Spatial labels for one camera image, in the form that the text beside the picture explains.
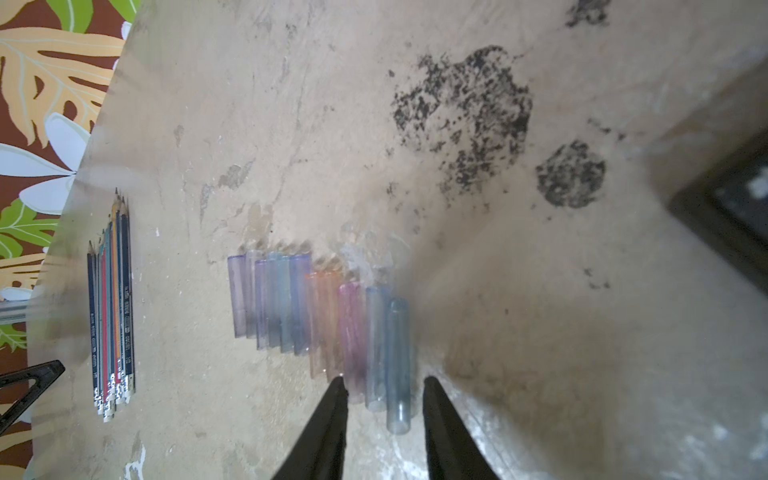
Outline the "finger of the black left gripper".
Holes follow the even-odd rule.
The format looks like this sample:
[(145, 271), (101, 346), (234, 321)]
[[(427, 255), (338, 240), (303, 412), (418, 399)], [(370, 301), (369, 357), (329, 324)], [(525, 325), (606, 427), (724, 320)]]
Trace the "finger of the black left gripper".
[(65, 372), (65, 366), (60, 360), (52, 360), (22, 370), (3, 374), (1, 388), (24, 383), (27, 392), (17, 399), (1, 415), (1, 434), (4, 434), (20, 417), (35, 403), (35, 401)]

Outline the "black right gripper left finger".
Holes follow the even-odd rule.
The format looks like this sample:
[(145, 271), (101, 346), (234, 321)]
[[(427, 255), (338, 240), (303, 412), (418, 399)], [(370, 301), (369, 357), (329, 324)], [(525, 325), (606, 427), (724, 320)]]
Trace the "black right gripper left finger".
[(348, 391), (335, 377), (273, 479), (341, 479), (348, 422)]

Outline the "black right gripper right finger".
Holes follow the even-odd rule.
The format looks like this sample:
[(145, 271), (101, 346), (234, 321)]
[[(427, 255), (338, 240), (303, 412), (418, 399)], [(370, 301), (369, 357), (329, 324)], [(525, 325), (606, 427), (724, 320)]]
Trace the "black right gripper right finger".
[(430, 479), (498, 479), (434, 376), (424, 379), (422, 410)]

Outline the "pink pencil cap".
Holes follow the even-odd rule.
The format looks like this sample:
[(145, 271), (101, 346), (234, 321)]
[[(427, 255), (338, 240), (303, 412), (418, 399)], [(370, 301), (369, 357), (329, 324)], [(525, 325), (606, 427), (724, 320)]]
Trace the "pink pencil cap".
[(363, 288), (347, 282), (338, 289), (343, 377), (352, 404), (362, 403), (366, 384), (366, 327)]

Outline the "blue tinted pencil cap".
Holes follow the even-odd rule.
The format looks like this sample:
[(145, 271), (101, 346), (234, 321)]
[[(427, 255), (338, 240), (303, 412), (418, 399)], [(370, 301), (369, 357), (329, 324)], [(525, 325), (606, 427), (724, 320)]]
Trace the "blue tinted pencil cap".
[(367, 319), (365, 405), (371, 412), (386, 409), (385, 324), (390, 290), (371, 286), (365, 291)]

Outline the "green tinted pencil cap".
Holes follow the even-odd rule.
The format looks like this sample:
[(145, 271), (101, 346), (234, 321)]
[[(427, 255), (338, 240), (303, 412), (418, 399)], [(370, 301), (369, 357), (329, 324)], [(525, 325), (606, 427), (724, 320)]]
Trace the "green tinted pencil cap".
[(267, 267), (269, 345), (287, 353), (293, 349), (289, 258), (280, 252), (270, 253)]

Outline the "clear pencil cap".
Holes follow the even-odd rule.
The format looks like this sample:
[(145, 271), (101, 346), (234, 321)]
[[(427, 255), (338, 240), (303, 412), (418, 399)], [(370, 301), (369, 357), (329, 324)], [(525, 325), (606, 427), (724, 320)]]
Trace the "clear pencil cap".
[(249, 339), (257, 338), (257, 286), (256, 286), (256, 264), (261, 259), (260, 250), (247, 250), (245, 252), (245, 270), (244, 270), (244, 303), (246, 311), (246, 337)]

